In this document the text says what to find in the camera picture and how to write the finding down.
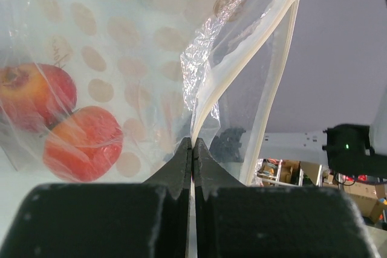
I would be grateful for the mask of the red tomato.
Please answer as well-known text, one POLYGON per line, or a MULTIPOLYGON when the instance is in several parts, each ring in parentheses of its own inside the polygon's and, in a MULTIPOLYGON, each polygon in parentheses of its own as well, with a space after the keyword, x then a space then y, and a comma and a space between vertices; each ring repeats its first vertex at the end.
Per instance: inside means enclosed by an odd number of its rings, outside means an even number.
POLYGON ((87 106, 51 130, 42 160, 60 179, 92 182, 110 170, 122 149, 123 132, 115 116, 99 106, 87 106))

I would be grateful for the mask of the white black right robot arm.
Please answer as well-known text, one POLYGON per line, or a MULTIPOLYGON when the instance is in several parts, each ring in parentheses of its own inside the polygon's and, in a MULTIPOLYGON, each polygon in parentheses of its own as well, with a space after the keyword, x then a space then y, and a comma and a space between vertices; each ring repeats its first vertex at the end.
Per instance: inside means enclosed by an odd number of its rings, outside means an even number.
POLYGON ((324 131, 266 134, 261 159, 297 160, 346 176, 386 178, 386 94, 370 125, 339 124, 324 131))

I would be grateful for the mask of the clear dotted zip top bag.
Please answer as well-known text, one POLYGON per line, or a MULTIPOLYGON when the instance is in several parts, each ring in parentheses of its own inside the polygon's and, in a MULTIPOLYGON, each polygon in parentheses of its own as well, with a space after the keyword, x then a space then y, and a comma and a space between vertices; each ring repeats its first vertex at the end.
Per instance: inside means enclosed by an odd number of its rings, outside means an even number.
POLYGON ((70 182, 43 163, 45 140, 99 106, 121 126, 123 149, 92 182, 142 182, 189 138, 250 184, 299 1, 1 0, 1 69, 54 65, 77 88, 76 107, 42 132, 1 113, 1 149, 20 178, 70 182))

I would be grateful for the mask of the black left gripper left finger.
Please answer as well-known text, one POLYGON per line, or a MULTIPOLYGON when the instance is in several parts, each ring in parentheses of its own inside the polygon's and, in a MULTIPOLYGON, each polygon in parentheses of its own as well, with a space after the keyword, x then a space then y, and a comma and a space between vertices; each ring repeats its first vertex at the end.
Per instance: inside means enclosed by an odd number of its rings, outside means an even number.
POLYGON ((192 146, 142 183, 46 183, 22 200, 2 257, 186 257, 192 146))

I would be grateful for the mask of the red apple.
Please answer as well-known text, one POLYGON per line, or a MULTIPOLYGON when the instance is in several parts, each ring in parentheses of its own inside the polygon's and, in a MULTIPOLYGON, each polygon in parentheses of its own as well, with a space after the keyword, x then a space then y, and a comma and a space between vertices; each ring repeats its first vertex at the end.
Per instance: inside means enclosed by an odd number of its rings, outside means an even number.
POLYGON ((22 63, 1 69, 1 113, 18 129, 42 132, 70 114, 76 103, 76 85, 58 66, 22 63))

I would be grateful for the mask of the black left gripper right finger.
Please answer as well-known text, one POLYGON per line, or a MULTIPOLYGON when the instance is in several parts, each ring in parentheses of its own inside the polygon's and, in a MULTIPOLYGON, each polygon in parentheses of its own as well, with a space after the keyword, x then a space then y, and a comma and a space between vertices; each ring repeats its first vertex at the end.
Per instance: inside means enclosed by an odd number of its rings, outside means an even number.
POLYGON ((199 257, 378 257, 354 201, 326 187, 247 187, 193 148, 199 257))

